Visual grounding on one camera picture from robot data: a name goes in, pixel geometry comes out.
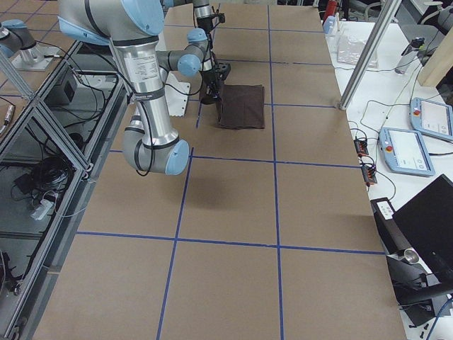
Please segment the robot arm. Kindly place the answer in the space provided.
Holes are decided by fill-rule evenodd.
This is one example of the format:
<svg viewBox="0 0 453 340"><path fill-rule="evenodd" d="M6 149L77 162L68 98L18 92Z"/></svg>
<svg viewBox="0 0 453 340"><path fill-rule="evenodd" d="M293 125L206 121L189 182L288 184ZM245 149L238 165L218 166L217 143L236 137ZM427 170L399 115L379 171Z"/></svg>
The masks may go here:
<svg viewBox="0 0 453 340"><path fill-rule="evenodd" d="M158 51L164 29L164 8L182 1L60 1L63 34L93 45L108 46L113 67L136 103L136 114L125 129L123 154L139 174L181 174L190 155L189 144L172 126L166 100L166 77L178 71L200 74L206 100L219 101L220 88L231 67L219 63L212 51L211 32L225 22L208 1L192 1L196 27L183 50Z"/></svg>
<svg viewBox="0 0 453 340"><path fill-rule="evenodd" d="M186 4L193 5L193 15L198 28L209 35L219 23L225 22L225 14L214 10L208 0L165 0L161 2L167 9Z"/></svg>

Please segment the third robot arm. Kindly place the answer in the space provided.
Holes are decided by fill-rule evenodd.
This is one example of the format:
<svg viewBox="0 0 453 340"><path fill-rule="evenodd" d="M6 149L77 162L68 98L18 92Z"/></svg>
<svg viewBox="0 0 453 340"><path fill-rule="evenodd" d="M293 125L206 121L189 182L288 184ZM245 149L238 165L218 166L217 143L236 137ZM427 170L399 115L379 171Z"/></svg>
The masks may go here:
<svg viewBox="0 0 453 340"><path fill-rule="evenodd" d="M38 44L22 20L11 19L1 22L1 51L7 58L18 53L12 61L18 70L45 71L60 49Z"/></svg>

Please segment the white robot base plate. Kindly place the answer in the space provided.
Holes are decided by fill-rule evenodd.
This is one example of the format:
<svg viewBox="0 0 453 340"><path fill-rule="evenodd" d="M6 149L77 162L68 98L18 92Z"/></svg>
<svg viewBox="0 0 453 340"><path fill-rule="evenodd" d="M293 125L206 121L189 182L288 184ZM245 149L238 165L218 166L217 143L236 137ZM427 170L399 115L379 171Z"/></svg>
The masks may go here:
<svg viewBox="0 0 453 340"><path fill-rule="evenodd" d="M190 83L179 81L173 72L169 72L166 78L165 92L169 115L183 117L186 112Z"/></svg>

